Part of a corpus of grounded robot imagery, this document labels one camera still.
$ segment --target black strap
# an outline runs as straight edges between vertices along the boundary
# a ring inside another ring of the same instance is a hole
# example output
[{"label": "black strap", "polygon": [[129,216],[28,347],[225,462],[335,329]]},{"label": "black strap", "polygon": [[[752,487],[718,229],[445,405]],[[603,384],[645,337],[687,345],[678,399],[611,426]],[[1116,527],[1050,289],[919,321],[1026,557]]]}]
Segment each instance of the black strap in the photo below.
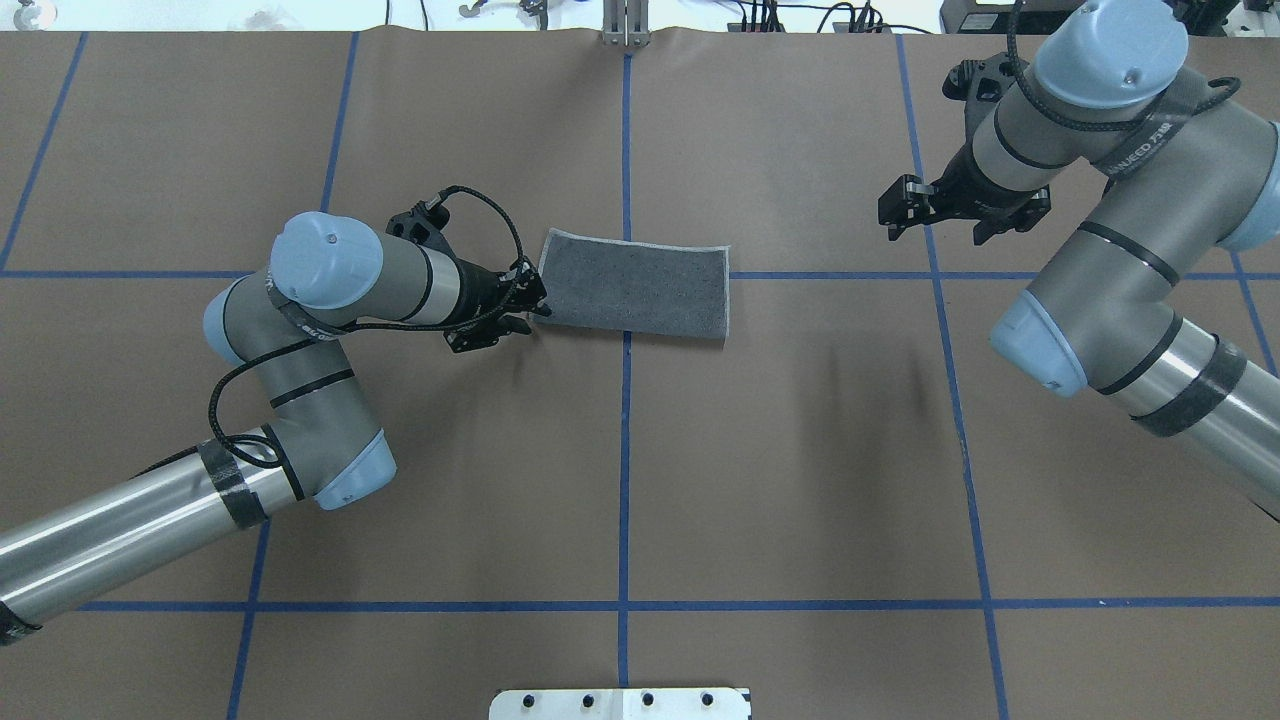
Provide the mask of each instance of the black strap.
[{"label": "black strap", "polygon": [[1041,163],[1039,160],[1032,160],[1027,155],[1023,155],[1021,152],[1019,152],[1012,145],[1009,143],[1009,140],[1005,137],[1005,132],[1002,129],[1000,129],[1000,113],[998,111],[996,113],[996,117],[992,118],[992,127],[996,129],[996,140],[1000,141],[1000,146],[1005,149],[1005,152],[1009,152],[1009,155],[1014,160],[1018,160],[1019,163],[1024,164],[1024,165],[1030,165],[1032,168],[1038,168],[1041,170],[1060,170],[1060,169],[1062,169],[1062,168],[1065,168],[1065,167],[1068,167],[1070,164],[1070,163],[1060,163],[1057,165],[1050,165],[1047,163]]},{"label": "black strap", "polygon": [[266,521],[266,511],[257,500],[257,493],[248,489],[244,475],[239,471],[236,456],[227,451],[220,443],[207,441],[200,446],[200,459],[205,462],[205,471],[214,483],[214,489],[223,498],[227,512],[230,514],[236,527],[247,530],[253,525]]},{"label": "black strap", "polygon": [[1144,265],[1160,273],[1161,277],[1164,277],[1165,281],[1169,282],[1170,287],[1178,284],[1178,282],[1183,279],[1183,277],[1178,274],[1178,270],[1175,270],[1172,265],[1166,263],[1164,258],[1156,255],[1151,250],[1147,250],[1146,247],[1142,246],[1142,243],[1119,231],[1114,231],[1106,225],[1100,225],[1098,223],[1091,220],[1080,223],[1079,229],[1088,233],[1093,233],[1101,237],[1102,240],[1110,242],[1111,245],[1115,245],[1116,247],[1124,250],[1129,255],[1133,255],[1134,258],[1140,260]]},{"label": "black strap", "polygon": [[1230,342],[1213,336],[1217,347],[1192,384],[1155,413],[1134,418],[1156,437],[1172,437],[1203,420],[1231,395],[1249,361]]},{"label": "black strap", "polygon": [[1203,82],[1192,73],[1178,73],[1138,129],[1121,140],[1111,152],[1096,160],[1093,167],[1114,179],[1137,173],[1194,117],[1196,105],[1203,96]]},{"label": "black strap", "polygon": [[0,646],[13,644],[40,628],[41,625],[32,625],[18,618],[8,605],[0,602]]},{"label": "black strap", "polygon": [[1156,347],[1152,347],[1151,352],[1148,352],[1147,356],[1142,359],[1142,363],[1134,365],[1133,370],[1125,373],[1125,375],[1119,380],[1100,389],[1098,393],[1115,395],[1121,389],[1132,386],[1134,380],[1146,374],[1146,372],[1149,370],[1151,366],[1156,364],[1156,360],[1160,360],[1160,356],[1164,355],[1166,350],[1169,350],[1169,346],[1174,343],[1174,338],[1178,337],[1178,331],[1180,329],[1183,329],[1183,316],[1179,315],[1178,313],[1174,313],[1174,322],[1169,323],[1169,329],[1165,331],[1164,337],[1161,337],[1160,342],[1156,343]]},{"label": "black strap", "polygon": [[347,331],[330,325],[324,320],[316,319],[311,313],[307,313],[302,305],[298,305],[293,300],[284,296],[279,288],[275,287],[275,281],[271,279],[271,273],[266,273],[266,297],[271,301],[271,305],[284,315],[284,319],[293,323],[296,328],[307,333],[311,340],[317,340],[320,342],[326,342],[330,340],[338,340],[339,337],[347,334]]}]

